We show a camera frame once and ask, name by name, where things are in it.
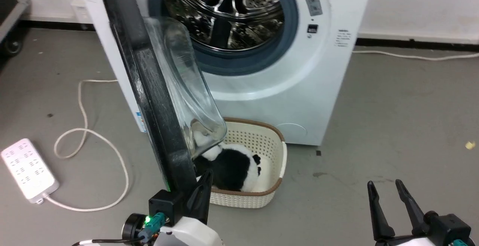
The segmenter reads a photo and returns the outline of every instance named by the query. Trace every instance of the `white plastic basket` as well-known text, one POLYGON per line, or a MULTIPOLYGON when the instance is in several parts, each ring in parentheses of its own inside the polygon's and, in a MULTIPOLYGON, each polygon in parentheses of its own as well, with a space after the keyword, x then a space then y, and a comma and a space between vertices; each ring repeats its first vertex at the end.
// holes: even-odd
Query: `white plastic basket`
POLYGON ((257 209, 267 205, 281 184, 286 168, 287 149, 279 130, 266 123, 225 118, 225 143, 242 144, 261 157, 261 173, 253 192, 212 189, 210 203, 228 207, 257 209))

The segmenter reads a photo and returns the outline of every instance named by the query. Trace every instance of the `power strip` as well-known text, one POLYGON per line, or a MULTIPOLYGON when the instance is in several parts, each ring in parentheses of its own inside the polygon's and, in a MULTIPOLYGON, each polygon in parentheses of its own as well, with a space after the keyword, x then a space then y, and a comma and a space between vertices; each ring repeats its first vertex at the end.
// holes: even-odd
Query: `power strip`
POLYGON ((30 203, 43 203, 60 186, 29 139, 4 149, 1 157, 30 203))

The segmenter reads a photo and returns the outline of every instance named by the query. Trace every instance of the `electrical outlet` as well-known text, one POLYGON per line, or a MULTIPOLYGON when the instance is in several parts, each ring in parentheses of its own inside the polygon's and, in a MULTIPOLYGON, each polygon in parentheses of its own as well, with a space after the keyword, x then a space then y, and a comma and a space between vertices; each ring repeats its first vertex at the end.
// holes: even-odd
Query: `electrical outlet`
POLYGON ((29 139, 20 140, 0 155, 30 203, 41 204, 43 195, 58 189, 58 181, 29 139))
POLYGON ((71 7, 73 8, 73 12, 75 12, 75 16, 79 23, 92 24, 87 6, 83 0, 73 0, 73 2, 71 2, 71 7))

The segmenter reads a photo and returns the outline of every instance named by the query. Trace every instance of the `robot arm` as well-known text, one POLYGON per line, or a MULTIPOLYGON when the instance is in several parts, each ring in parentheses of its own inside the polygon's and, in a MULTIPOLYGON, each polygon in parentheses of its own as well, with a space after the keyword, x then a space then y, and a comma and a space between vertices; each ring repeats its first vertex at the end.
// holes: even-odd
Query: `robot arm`
POLYGON ((454 214, 439 216, 432 210, 424 214, 401 180, 396 180, 396 188, 406 205, 412 234, 395 236, 379 204, 378 191, 374 183, 369 181, 367 190, 376 246, 475 246, 469 238, 471 227, 459 217, 454 214))
POLYGON ((218 233, 195 218, 183 217, 161 229, 153 246, 222 246, 218 233))

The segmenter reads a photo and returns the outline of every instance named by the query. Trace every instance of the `gray floor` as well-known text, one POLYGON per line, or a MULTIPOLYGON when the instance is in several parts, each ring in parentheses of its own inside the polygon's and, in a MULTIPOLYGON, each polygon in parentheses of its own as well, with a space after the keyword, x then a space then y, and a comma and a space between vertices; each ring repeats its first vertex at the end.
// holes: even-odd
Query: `gray floor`
MULTIPOLYGON (((426 56, 455 52, 387 49, 426 56)), ((114 201, 123 173, 113 151, 90 137, 69 160, 53 155, 66 130, 81 127, 77 83, 112 79, 95 33, 31 30, 22 53, 0 73, 0 149, 23 138, 38 147, 61 182, 54 197, 95 207, 114 201)), ((426 62, 354 55, 322 149, 289 147, 282 186, 259 210, 212 205, 209 225, 228 246, 372 245, 366 182, 373 180, 397 234, 411 230, 393 180, 400 178, 424 211, 455 213, 477 240, 479 198, 478 60, 426 62)), ((3 245, 65 246, 117 238, 125 218, 146 213, 163 182, 147 136, 140 133, 117 84, 88 84, 84 103, 92 128, 127 157, 133 187, 119 205, 79 213, 46 202, 30 205, 0 164, 3 245)), ((80 135, 60 149, 72 151, 80 135)))

